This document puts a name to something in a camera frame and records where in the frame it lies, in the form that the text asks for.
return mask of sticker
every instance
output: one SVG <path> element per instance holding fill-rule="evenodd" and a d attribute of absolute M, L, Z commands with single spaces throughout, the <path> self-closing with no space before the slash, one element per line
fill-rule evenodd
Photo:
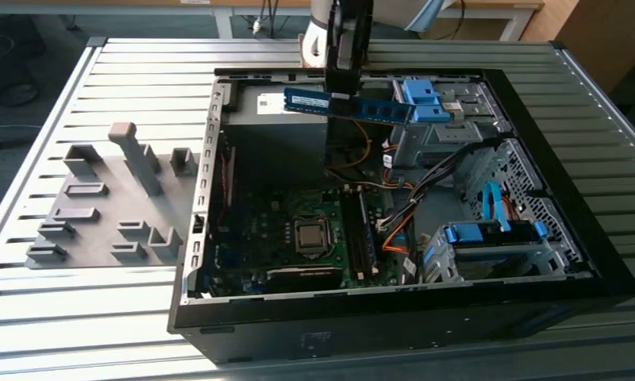
<path fill-rule="evenodd" d="M 383 156 L 383 166 L 385 168 L 392 169 L 392 156 L 391 155 L 384 155 Z"/>
<path fill-rule="evenodd" d="M 321 109 L 325 109 L 329 107 L 329 101 L 324 99 L 299 97 L 296 95 L 292 95 L 292 103 L 296 103 L 297 105 L 320 107 Z"/>
<path fill-rule="evenodd" d="M 256 114 L 297 114 L 295 111 L 284 109 L 284 94 L 283 93 L 263 93 L 256 97 Z"/>
<path fill-rule="evenodd" d="M 446 102 L 443 108 L 446 110 L 462 110 L 462 104 L 459 102 Z"/>
<path fill-rule="evenodd" d="M 409 274 L 416 274 L 416 264 L 408 258 L 404 259 L 401 266 Z"/>

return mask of floor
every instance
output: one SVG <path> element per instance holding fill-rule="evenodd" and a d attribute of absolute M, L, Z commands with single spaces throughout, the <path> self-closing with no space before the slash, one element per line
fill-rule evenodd
<path fill-rule="evenodd" d="M 28 66 L 38 82 L 38 98 L 25 106 L 0 107 L 0 201 L 12 178 L 18 170 L 30 143 L 37 136 L 37 127 L 42 125 L 58 97 L 69 73 L 84 50 L 89 36 L 132 38 L 216 38 L 213 17 L 209 16 L 77 16 L 76 28 L 66 30 L 57 16 L 33 17 L 48 51 L 28 61 Z M 308 17 L 291 17 L 277 38 L 296 38 L 308 25 Z M 279 17 L 276 25 L 284 23 Z M 415 39 L 416 34 L 401 29 L 375 25 L 372 38 Z M 233 36 L 251 38 L 248 22 L 233 18 Z M 622 85 L 612 93 L 615 102 L 626 110 L 635 124 L 635 68 Z"/>

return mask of desk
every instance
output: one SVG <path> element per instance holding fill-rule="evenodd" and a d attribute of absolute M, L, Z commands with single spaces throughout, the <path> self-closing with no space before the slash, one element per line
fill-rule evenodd
<path fill-rule="evenodd" d="M 110 122 L 132 120 L 156 153 L 201 151 L 213 68 L 297 67 L 299 57 L 289 40 L 110 39 L 84 50 L 0 205 L 0 380 L 635 376 L 635 299 L 519 341 L 216 368 L 166 333 L 173 267 L 22 267 L 70 144 L 102 149 Z M 635 275 L 635 130 L 567 52 L 543 43 L 375 40 L 371 63 L 504 70 Z"/>
<path fill-rule="evenodd" d="M 543 0 L 464 0 L 466 18 L 508 20 L 500 40 L 519 40 L 532 13 Z M 260 13 L 260 0 L 0 0 L 0 13 L 25 14 L 207 14 L 216 18 L 220 38 L 233 38 L 232 16 Z M 309 0 L 283 0 L 279 16 L 309 16 Z M 459 18 L 460 6 L 452 4 L 439 17 Z"/>

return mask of ventilation grille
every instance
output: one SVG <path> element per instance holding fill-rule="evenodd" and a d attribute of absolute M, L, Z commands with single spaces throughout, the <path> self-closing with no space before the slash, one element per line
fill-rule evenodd
<path fill-rule="evenodd" d="M 471 168 L 471 171 L 475 170 L 478 174 L 470 179 L 470 189 L 466 192 L 470 214 L 474 218 L 482 219 L 482 197 L 479 196 L 482 196 L 484 183 L 490 180 L 495 181 L 500 184 L 502 190 L 510 192 L 510 201 L 520 217 L 544 222 L 548 229 L 548 241 L 564 243 L 568 248 L 574 248 L 552 208 L 546 205 L 542 198 L 530 196 L 530 192 L 536 190 L 536 187 L 527 175 L 512 143 L 502 144 L 496 152 L 488 150 L 479 155 Z M 566 250 L 564 254 L 570 262 L 582 260 L 574 249 Z"/>

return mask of black plastic frame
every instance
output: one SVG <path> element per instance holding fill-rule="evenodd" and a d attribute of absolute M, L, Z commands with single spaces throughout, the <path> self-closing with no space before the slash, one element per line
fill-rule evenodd
<path fill-rule="evenodd" d="M 233 82 L 237 80 L 251 81 L 252 83 L 269 83 L 267 75 L 288 75 L 291 79 L 295 75 L 321 75 L 319 69 L 223 69 L 216 70 L 215 75 L 232 76 L 235 79 L 220 79 L 221 82 Z M 357 324 L 347 332 L 359 335 L 359 325 L 380 324 L 381 314 L 403 315 L 405 319 L 413 320 L 413 316 L 432 316 L 439 319 L 452 319 L 450 312 L 462 311 L 464 313 L 478 313 L 488 306 L 499 306 L 499 314 L 512 319 L 503 319 L 503 324 L 498 329 L 484 328 L 488 332 L 479 330 L 466 340 L 462 337 L 456 340 L 446 340 L 444 344 L 454 342 L 479 341 L 503 337 L 522 337 L 543 330 L 556 322 L 590 309 L 612 306 L 619 302 L 635 296 L 635 279 L 618 255 L 611 241 L 592 215 L 582 195 L 571 181 L 570 176 L 562 166 L 560 161 L 546 142 L 532 117 L 520 101 L 515 89 L 500 70 L 482 69 L 387 69 L 364 71 L 363 75 L 475 75 L 480 77 L 490 86 L 492 95 L 499 102 L 500 109 L 504 112 L 515 130 L 515 137 L 530 158 L 540 180 L 546 187 L 546 194 L 560 214 L 564 225 L 572 235 L 572 239 L 582 255 L 591 261 L 596 276 L 588 279 L 570 279 L 560 282 L 515 283 L 503 284 L 500 282 L 480 283 L 471 287 L 440 288 L 424 291 L 408 291 L 384 294 L 361 294 L 325 296 L 320 298 L 263 300 L 235 303 L 215 303 L 204 305 L 180 305 L 181 300 L 181 273 L 183 261 L 179 260 L 176 269 L 175 292 L 172 296 L 172 308 L 169 311 L 168 330 L 172 333 L 181 333 L 187 339 L 199 347 L 209 358 L 216 362 L 232 361 L 237 358 L 288 358 L 289 343 L 283 350 L 272 351 L 268 348 L 248 354 L 249 349 L 244 341 L 252 338 L 244 334 L 249 325 L 255 327 L 253 331 L 267 327 L 277 327 L 279 323 L 285 324 L 288 331 L 300 335 L 301 323 L 317 325 L 324 332 L 329 327 L 337 327 L 340 321 L 352 320 L 359 317 Z M 499 319 L 499 316 L 490 315 L 488 319 Z M 401 331 L 415 329 L 407 324 L 397 324 L 395 329 L 381 327 L 381 340 L 377 344 L 363 343 L 361 348 L 351 348 L 348 341 L 329 339 L 329 342 L 343 343 L 343 350 L 336 348 L 339 345 L 331 345 L 325 352 L 317 353 L 317 356 L 328 356 L 333 353 L 359 352 L 399 348 L 407 345 L 400 342 Z M 212 347 L 203 348 L 203 343 L 193 336 L 208 335 L 207 341 L 217 343 Z M 287 335 L 288 341 L 304 341 L 304 336 L 292 337 Z M 309 352 L 299 355 L 316 356 Z"/>

